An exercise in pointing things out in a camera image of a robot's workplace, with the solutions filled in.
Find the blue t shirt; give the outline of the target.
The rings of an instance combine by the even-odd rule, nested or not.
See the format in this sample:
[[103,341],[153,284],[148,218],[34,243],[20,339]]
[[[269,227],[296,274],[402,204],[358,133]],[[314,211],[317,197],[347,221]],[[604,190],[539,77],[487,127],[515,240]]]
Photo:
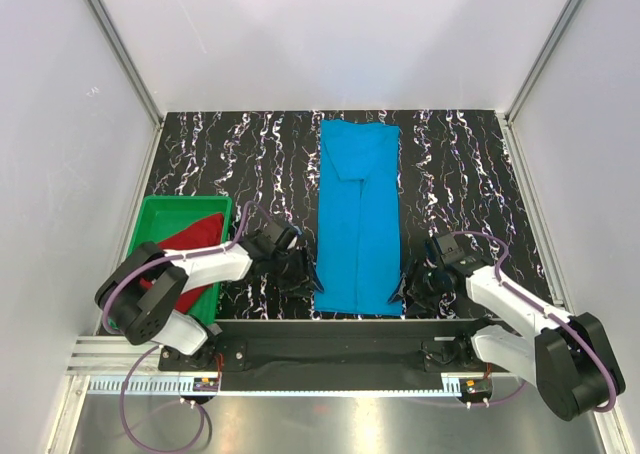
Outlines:
[[399,317],[398,127],[324,120],[316,272],[320,312]]

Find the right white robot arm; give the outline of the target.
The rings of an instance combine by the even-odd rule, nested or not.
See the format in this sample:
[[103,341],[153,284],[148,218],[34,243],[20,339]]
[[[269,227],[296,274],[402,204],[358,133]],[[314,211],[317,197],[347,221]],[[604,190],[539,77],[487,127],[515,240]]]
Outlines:
[[626,384],[601,321],[537,298],[503,273],[506,250],[491,261],[460,245],[460,235],[429,237],[424,257],[408,262],[389,300],[409,299],[407,312],[421,314],[428,301],[456,294],[496,317],[471,322],[440,351],[427,351],[426,359],[470,371],[498,366],[535,387],[564,421],[611,411]]

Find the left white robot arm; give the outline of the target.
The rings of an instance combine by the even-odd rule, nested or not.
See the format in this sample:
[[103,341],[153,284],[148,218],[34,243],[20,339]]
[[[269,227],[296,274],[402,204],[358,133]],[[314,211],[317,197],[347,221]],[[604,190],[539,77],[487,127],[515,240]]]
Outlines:
[[138,246],[95,295],[106,329],[130,344],[154,342],[180,353],[196,370],[215,360],[208,327],[178,311],[189,290],[223,282],[269,276],[280,293],[302,297],[323,292],[301,233],[272,221],[263,229],[224,244],[189,250],[163,250],[154,242]]

